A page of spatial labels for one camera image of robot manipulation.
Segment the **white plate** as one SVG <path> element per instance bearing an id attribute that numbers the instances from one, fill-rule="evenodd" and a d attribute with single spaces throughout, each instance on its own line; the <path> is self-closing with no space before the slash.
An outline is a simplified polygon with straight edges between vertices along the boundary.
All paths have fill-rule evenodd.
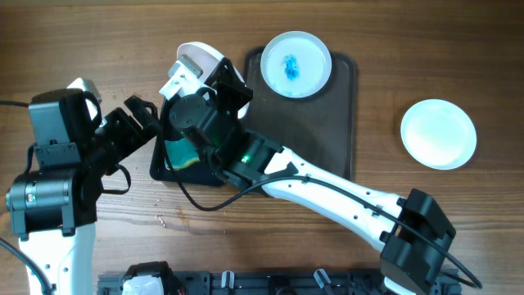
<path id="1" fill-rule="evenodd" d="M 275 93 L 286 98 L 307 98 L 328 82 L 332 72 L 331 53 L 315 35 L 288 31 L 265 46 L 260 71 Z"/>
<path id="2" fill-rule="evenodd" d="M 198 78 L 199 88 L 205 84 L 205 81 L 211 76 L 215 67 L 219 62 L 224 58 L 224 55 L 217 49 L 211 47 L 209 44 L 203 42 L 188 42 L 182 43 L 178 46 L 177 49 L 177 59 L 178 60 L 182 55 L 188 56 L 195 64 L 197 64 L 202 69 L 202 75 Z M 243 83 L 244 79 L 238 70 L 233 67 L 235 73 L 239 80 Z M 173 64 L 168 70 L 168 76 L 171 78 L 175 72 L 175 65 Z M 182 88 L 177 92 L 180 97 L 183 97 L 187 94 L 195 93 L 197 91 L 196 86 L 182 86 Z M 242 119 L 250 106 L 250 103 L 247 103 L 238 111 L 238 119 Z"/>
<path id="3" fill-rule="evenodd" d="M 477 131 L 470 116 L 442 99 L 413 104 L 400 122 L 400 138 L 414 160 L 435 170 L 464 166 L 477 149 Z"/>

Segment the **green yellow sponge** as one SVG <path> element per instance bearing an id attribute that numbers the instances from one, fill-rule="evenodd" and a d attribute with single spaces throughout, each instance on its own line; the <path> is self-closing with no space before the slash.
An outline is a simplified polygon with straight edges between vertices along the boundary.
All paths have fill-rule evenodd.
<path id="1" fill-rule="evenodd" d="M 192 144 L 185 138 L 177 141 L 165 140 L 165 150 L 167 158 L 171 163 L 165 163 L 165 166 L 173 170 L 183 170 L 200 161 L 199 155 Z"/>

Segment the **white plate top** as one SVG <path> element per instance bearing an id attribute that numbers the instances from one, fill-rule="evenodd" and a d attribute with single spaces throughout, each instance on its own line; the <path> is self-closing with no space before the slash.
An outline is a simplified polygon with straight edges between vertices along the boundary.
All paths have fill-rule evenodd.
<path id="1" fill-rule="evenodd" d="M 331 53 L 315 35 L 288 31 L 265 46 L 260 71 L 275 93 L 286 98 L 307 98 L 328 82 L 332 72 Z"/>

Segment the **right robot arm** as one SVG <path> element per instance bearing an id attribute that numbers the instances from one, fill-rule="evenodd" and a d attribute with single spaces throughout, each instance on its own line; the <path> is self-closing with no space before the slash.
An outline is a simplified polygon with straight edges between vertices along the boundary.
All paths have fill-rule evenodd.
<path id="1" fill-rule="evenodd" d="M 179 58 L 161 93 L 173 103 L 170 124 L 217 178 L 241 193 L 259 191 L 302 205 L 359 235 L 379 252 L 384 284 L 392 292 L 432 290 L 456 232 L 431 195 L 413 189 L 401 197 L 365 188 L 245 129 L 237 113 L 253 94 L 228 59 L 204 77 L 190 58 Z"/>

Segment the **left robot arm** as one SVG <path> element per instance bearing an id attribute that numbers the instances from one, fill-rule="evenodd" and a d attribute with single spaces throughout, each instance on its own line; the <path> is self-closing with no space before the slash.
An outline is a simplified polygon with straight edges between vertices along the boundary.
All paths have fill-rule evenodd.
<path id="1" fill-rule="evenodd" d="M 121 161 L 160 132 L 154 103 L 132 96 L 107 116 L 93 93 L 62 88 L 41 93 L 28 105 L 36 138 L 27 167 L 6 195 L 18 247 L 5 248 L 26 266 L 32 294 L 93 293 L 96 203 L 102 177 L 129 171 Z"/>

